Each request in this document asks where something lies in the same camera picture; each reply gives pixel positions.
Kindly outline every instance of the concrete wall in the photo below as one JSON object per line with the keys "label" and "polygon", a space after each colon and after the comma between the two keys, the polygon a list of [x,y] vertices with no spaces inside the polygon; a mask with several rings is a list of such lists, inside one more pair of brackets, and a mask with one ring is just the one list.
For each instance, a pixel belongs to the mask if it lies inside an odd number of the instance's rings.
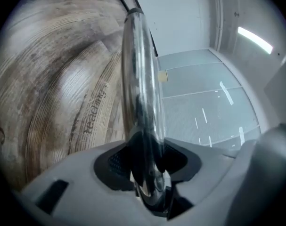
{"label": "concrete wall", "polygon": [[209,0],[138,1],[159,56],[209,47]]}
{"label": "concrete wall", "polygon": [[[222,0],[222,4],[219,52],[245,88],[264,132],[286,122],[286,106],[281,105],[286,103],[286,22],[269,0]],[[272,45],[272,53],[238,34],[239,26]]]}

